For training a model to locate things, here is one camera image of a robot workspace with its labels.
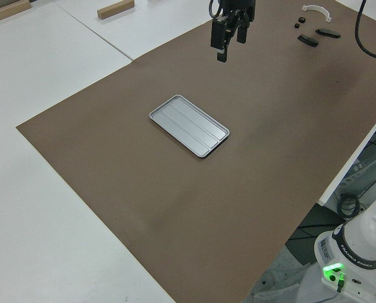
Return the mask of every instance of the wooden stick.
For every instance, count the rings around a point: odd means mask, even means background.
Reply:
[[[0,8],[0,20],[18,14],[31,8],[30,0],[19,0],[15,3]]]
[[[99,9],[97,15],[100,19],[106,19],[133,7],[135,7],[134,0],[122,0],[121,2],[107,6],[106,8]]]

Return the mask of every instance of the white curved object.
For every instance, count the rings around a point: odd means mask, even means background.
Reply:
[[[303,5],[302,10],[304,10],[304,11],[319,11],[320,13],[322,13],[326,17],[326,22],[329,23],[332,20],[332,18],[329,16],[328,10],[326,10],[322,6],[318,6],[318,5]]]

